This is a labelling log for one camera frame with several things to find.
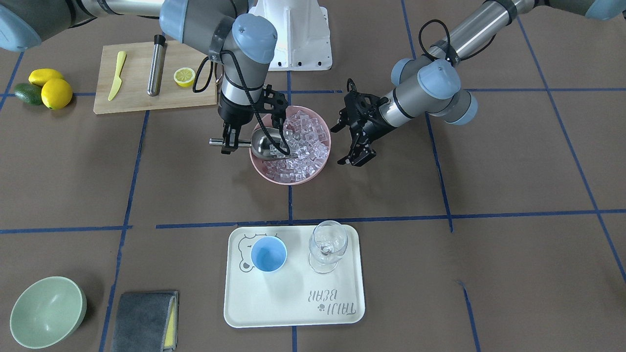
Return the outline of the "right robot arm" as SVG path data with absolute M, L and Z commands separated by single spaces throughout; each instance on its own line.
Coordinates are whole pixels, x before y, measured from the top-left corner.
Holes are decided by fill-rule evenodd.
M 252 5 L 251 0 L 3 0 L 1 47 L 23 52 L 109 15 L 157 18 L 163 33 L 223 66 L 222 153 L 237 150 L 241 128 L 256 119 L 270 145 L 289 155 L 283 132 L 288 103 L 265 83 L 278 34 L 266 18 L 250 13 Z M 272 116 L 279 136 L 271 135 L 262 114 Z

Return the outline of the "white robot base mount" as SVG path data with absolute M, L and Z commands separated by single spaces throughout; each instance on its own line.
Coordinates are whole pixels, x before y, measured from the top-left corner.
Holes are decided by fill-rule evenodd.
M 255 0 L 249 13 L 278 33 L 269 71 L 326 71 L 333 66 L 328 12 L 317 0 Z

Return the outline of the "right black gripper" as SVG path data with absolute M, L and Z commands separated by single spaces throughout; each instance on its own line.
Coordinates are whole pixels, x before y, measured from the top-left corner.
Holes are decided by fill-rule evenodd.
M 277 150 L 277 158 L 289 157 L 289 144 L 284 136 L 284 122 L 288 99 L 283 93 L 272 89 L 271 85 L 252 90 L 249 102 L 243 89 L 233 84 L 223 84 L 219 90 L 218 114 L 224 122 L 221 154 L 231 154 L 239 148 L 241 127 L 256 120 L 255 111 L 260 116 L 272 114 L 272 146 Z

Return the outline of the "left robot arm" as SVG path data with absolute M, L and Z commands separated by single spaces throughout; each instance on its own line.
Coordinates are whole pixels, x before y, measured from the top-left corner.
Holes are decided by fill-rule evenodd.
M 549 6 L 596 20 L 610 20 L 625 11 L 623 0 L 486 0 L 461 24 L 445 28 L 446 37 L 424 48 L 417 59 L 400 60 L 391 77 L 394 89 L 383 97 L 358 92 L 347 80 L 344 108 L 331 132 L 348 127 L 351 146 L 338 161 L 363 166 L 376 156 L 372 143 L 385 134 L 428 113 L 453 125 L 471 121 L 478 102 L 461 89 L 456 66 L 481 53 L 499 30 L 510 25 L 519 14 L 537 6 Z

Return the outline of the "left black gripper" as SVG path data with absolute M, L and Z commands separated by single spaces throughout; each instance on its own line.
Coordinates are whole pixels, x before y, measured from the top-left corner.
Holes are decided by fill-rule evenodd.
M 370 145 L 360 145 L 354 136 L 364 135 L 374 142 L 392 131 L 392 125 L 382 116 L 380 108 L 390 103 L 387 97 L 378 97 L 375 94 L 360 93 L 354 80 L 349 78 L 346 83 L 347 94 L 344 96 L 345 107 L 339 111 L 339 118 L 332 133 L 337 133 L 344 127 L 349 127 L 352 142 L 346 156 L 338 159 L 338 165 L 352 165 L 362 167 L 377 153 Z

